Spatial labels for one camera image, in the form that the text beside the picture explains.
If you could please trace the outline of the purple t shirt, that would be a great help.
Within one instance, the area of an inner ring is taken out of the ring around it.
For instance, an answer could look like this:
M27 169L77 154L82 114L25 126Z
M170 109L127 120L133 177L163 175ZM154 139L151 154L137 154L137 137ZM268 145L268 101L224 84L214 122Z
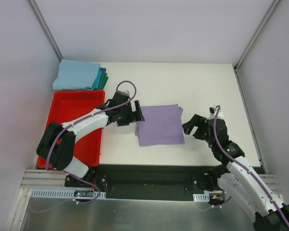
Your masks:
M142 106L144 121L137 122L135 135L142 147L185 144L183 108L178 104Z

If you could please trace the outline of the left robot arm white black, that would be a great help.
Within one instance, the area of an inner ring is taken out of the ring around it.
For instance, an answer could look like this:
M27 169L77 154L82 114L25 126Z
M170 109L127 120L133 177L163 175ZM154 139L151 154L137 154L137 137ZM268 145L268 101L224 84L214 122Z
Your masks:
M135 110L132 109L132 99L127 93L117 90L111 99L79 118L61 124L51 122L37 146L37 155L56 170L76 176L75 181L81 187L88 187L92 175L89 166L74 156L75 145L88 134L111 123L127 126L145 121L138 100L134 101Z

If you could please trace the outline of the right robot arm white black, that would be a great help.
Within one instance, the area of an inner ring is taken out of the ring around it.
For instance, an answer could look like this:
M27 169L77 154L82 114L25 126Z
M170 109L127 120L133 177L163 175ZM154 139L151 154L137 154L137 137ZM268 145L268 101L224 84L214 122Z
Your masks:
M206 141L214 157L221 162L200 177L198 186L206 191L221 189L249 215L256 231L289 231L289 204L285 204L249 164L242 149L229 139L221 118L194 115L183 124L189 135Z

